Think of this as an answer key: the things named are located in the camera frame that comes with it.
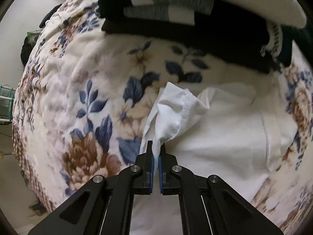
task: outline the blue leaf print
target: blue leaf print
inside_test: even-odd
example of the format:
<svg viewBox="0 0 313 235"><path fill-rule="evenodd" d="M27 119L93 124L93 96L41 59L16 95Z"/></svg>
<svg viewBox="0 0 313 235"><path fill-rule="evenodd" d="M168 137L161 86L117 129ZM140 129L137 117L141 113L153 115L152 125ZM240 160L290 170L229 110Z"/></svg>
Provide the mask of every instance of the blue leaf print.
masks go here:
<svg viewBox="0 0 313 235"><path fill-rule="evenodd" d="M90 98L89 98L89 104L91 104L95 99L97 99L97 97L98 97L98 90L91 93Z"/></svg>
<svg viewBox="0 0 313 235"><path fill-rule="evenodd" d="M310 127L309 127L309 134L312 135L312 128L313 128L313 119L310 121Z"/></svg>
<svg viewBox="0 0 313 235"><path fill-rule="evenodd" d="M202 75L200 72L188 72L184 74L181 81L189 83L200 83L202 81Z"/></svg>
<svg viewBox="0 0 313 235"><path fill-rule="evenodd" d="M304 156L304 153L302 155L299 155L298 160L302 160L303 156Z"/></svg>
<svg viewBox="0 0 313 235"><path fill-rule="evenodd" d="M65 180L66 184L69 184L69 175L67 175L65 172L60 171L62 179Z"/></svg>
<svg viewBox="0 0 313 235"><path fill-rule="evenodd" d="M104 108L106 102L107 102L107 99L106 100L96 100L92 104L90 112L99 112L99 111L101 111Z"/></svg>
<svg viewBox="0 0 313 235"><path fill-rule="evenodd" d="M309 88L309 87L312 86L313 78L311 76L311 72L310 71L301 71L299 78L302 81L304 81L304 83L306 85L306 88Z"/></svg>
<svg viewBox="0 0 313 235"><path fill-rule="evenodd" d="M147 48L149 48L150 45L151 45L151 41L146 42L146 43L143 45L143 47L142 47L142 51L144 51L144 50L146 50Z"/></svg>
<svg viewBox="0 0 313 235"><path fill-rule="evenodd" d="M73 193L74 192L71 190L71 188L68 187L68 188L65 189L65 195L66 196L70 197L70 196L73 195Z"/></svg>
<svg viewBox="0 0 313 235"><path fill-rule="evenodd" d="M295 134L294 142L295 142L296 145L297 145L297 152L299 153L299 152L300 152L300 136L299 136L299 131L297 131L297 133Z"/></svg>
<svg viewBox="0 0 313 235"><path fill-rule="evenodd" d="M128 52L128 54L132 55L132 54L137 53L138 51L139 51L139 49L138 49L138 48L135 48L135 49L130 50L130 51Z"/></svg>
<svg viewBox="0 0 313 235"><path fill-rule="evenodd" d="M88 26L89 21L85 21L81 24L82 27Z"/></svg>
<svg viewBox="0 0 313 235"><path fill-rule="evenodd" d="M207 53L203 50L196 50L193 52L193 56L200 56L200 57L204 57Z"/></svg>
<svg viewBox="0 0 313 235"><path fill-rule="evenodd" d="M77 117L77 118L82 118L84 115L86 115L86 111L85 111L84 109L80 109L80 110L77 112L76 117Z"/></svg>
<svg viewBox="0 0 313 235"><path fill-rule="evenodd" d="M183 54L183 51L182 51L182 49L180 47L178 47L178 46L171 46L171 48L172 48L172 51L175 54L177 54L177 55L182 55Z"/></svg>
<svg viewBox="0 0 313 235"><path fill-rule="evenodd" d="M89 10L92 10L93 9L93 4L91 4L90 6L86 6L84 7L84 11L89 11Z"/></svg>
<svg viewBox="0 0 313 235"><path fill-rule="evenodd" d="M126 102L128 99L133 100L132 108L138 103L143 96L143 89L140 81L135 77L130 77L125 88L123 99Z"/></svg>
<svg viewBox="0 0 313 235"><path fill-rule="evenodd" d="M102 119L100 126L96 128L94 134L103 149L103 153L107 153L109 151L110 138L112 136L112 121L109 115Z"/></svg>
<svg viewBox="0 0 313 235"><path fill-rule="evenodd" d="M87 134L88 132L93 132L93 130L94 130L94 124L92 123L92 121L87 119L87 124L85 124L84 126L84 133Z"/></svg>
<svg viewBox="0 0 313 235"><path fill-rule="evenodd" d="M200 69L209 69L209 67L201 59L192 59L191 62Z"/></svg>
<svg viewBox="0 0 313 235"><path fill-rule="evenodd" d="M84 136L81 133L80 129L74 129L73 131L70 132L71 137L73 138L74 135L77 135L79 137L79 139L82 139Z"/></svg>
<svg viewBox="0 0 313 235"><path fill-rule="evenodd" d="M77 32L80 33L82 30L83 30L83 27L80 26L80 27L77 29Z"/></svg>
<svg viewBox="0 0 313 235"><path fill-rule="evenodd" d="M98 22L99 22L99 20L96 17L90 21L90 23L92 25L94 25L95 23L98 23Z"/></svg>
<svg viewBox="0 0 313 235"><path fill-rule="evenodd" d="M288 93L285 94L286 97L286 101L287 102L291 102L295 99L295 89L297 87L297 83L290 83L287 82L287 86L288 86Z"/></svg>
<svg viewBox="0 0 313 235"><path fill-rule="evenodd" d="M135 137L133 140L126 140L118 137L118 146L122 158L126 164L134 164L137 155L139 155L140 138Z"/></svg>
<svg viewBox="0 0 313 235"><path fill-rule="evenodd" d="M90 18L92 15L94 15L95 14L95 11L89 11L88 12L88 15L87 15L87 18Z"/></svg>
<svg viewBox="0 0 313 235"><path fill-rule="evenodd" d="M85 104L86 103L86 92L85 91L79 91L79 98L80 102Z"/></svg>
<svg viewBox="0 0 313 235"><path fill-rule="evenodd" d="M61 35L61 36L59 36L58 40L60 41L61 48L64 48L64 45L66 43L66 36Z"/></svg>
<svg viewBox="0 0 313 235"><path fill-rule="evenodd" d="M88 94L88 96L89 96L91 87L92 87L92 81L88 80L88 83L87 83L87 94Z"/></svg>
<svg viewBox="0 0 313 235"><path fill-rule="evenodd" d="M301 163L302 163L302 160L298 161L298 162L295 164L295 171L298 171L298 169L299 169Z"/></svg>
<svg viewBox="0 0 313 235"><path fill-rule="evenodd" d="M182 78L184 75L182 67L177 62L165 61L165 67L169 74L176 74L178 78Z"/></svg>
<svg viewBox="0 0 313 235"><path fill-rule="evenodd" d="M141 83L143 91L148 86L152 86L152 83L154 81L159 81L159 80L160 80L160 75L159 74L156 74L154 72L147 72L146 74L144 74L142 76L142 78L140 79L140 83Z"/></svg>
<svg viewBox="0 0 313 235"><path fill-rule="evenodd" d="M64 26L68 26L68 24L69 24L68 20L69 20L69 19L66 19L66 20L63 21L63 25L64 25Z"/></svg>
<svg viewBox="0 0 313 235"><path fill-rule="evenodd" d="M287 107L286 107L286 112L288 113L288 114L291 114L291 112L292 112L292 103L288 103L288 105L287 105Z"/></svg>

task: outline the wire rack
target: wire rack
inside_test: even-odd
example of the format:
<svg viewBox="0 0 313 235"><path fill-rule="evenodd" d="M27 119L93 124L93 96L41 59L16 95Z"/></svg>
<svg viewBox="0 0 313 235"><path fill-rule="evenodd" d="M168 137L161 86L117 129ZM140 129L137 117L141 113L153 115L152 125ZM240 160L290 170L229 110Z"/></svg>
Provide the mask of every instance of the wire rack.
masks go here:
<svg viewBox="0 0 313 235"><path fill-rule="evenodd" d="M7 125L12 123L14 94L14 88L11 88L8 85L0 85L0 106L1 110L4 110L0 114L0 125Z"/></svg>

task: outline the metal screw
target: metal screw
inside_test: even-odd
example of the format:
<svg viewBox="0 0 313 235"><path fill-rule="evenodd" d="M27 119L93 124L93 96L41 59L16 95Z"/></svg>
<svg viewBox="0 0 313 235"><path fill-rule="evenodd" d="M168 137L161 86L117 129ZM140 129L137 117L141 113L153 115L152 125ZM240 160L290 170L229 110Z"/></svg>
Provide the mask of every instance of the metal screw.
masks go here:
<svg viewBox="0 0 313 235"><path fill-rule="evenodd" d="M130 170L131 170L131 171L139 171L139 170L140 170L140 166L138 166L138 165L133 165L133 166L130 167Z"/></svg>
<svg viewBox="0 0 313 235"><path fill-rule="evenodd" d="M175 171L175 172L180 172L180 171L182 170L182 167L179 166L179 165L174 165L174 166L172 167L172 170Z"/></svg>
<svg viewBox="0 0 313 235"><path fill-rule="evenodd" d="M212 181L213 183L216 183L219 181L219 177L217 175L211 175L209 176L210 181Z"/></svg>
<svg viewBox="0 0 313 235"><path fill-rule="evenodd" d="M94 178L92 179L95 183L100 183L102 180L103 180L103 178L102 178L102 176L100 176L100 175L96 175L96 176L94 176Z"/></svg>

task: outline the fleece blanket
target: fleece blanket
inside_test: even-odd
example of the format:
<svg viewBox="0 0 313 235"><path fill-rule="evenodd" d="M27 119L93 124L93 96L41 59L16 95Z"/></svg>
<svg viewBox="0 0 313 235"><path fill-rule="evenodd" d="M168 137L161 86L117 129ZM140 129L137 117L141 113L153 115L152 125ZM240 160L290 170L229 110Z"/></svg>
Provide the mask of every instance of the fleece blanket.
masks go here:
<svg viewBox="0 0 313 235"><path fill-rule="evenodd" d="M52 15L15 94L13 150L49 212L92 176L118 174L135 161L151 107L167 82L242 82L265 95L273 80L272 73L229 64L180 43L107 35L101 31L104 19L95 15L97 1L66 0ZM291 65L280 72L281 95L297 132L281 166L251 201L285 234L298 228L313 200L309 68L293 45Z"/></svg>

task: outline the white wall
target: white wall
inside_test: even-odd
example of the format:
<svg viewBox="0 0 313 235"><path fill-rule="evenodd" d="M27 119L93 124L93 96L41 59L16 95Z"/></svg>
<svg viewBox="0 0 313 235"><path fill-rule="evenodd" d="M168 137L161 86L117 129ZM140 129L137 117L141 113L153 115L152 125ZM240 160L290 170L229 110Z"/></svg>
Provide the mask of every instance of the white wall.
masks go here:
<svg viewBox="0 0 313 235"><path fill-rule="evenodd" d="M17 87L24 71L20 54L26 32L37 30L44 16L64 1L15 0L12 3L0 22L0 85ZM0 126L0 132L11 135L11 126ZM0 134L0 151L12 152L11 138ZM29 209L35 202L36 197L25 186L14 156L4 156L0 160L0 208L15 229L32 227L38 221Z"/></svg>

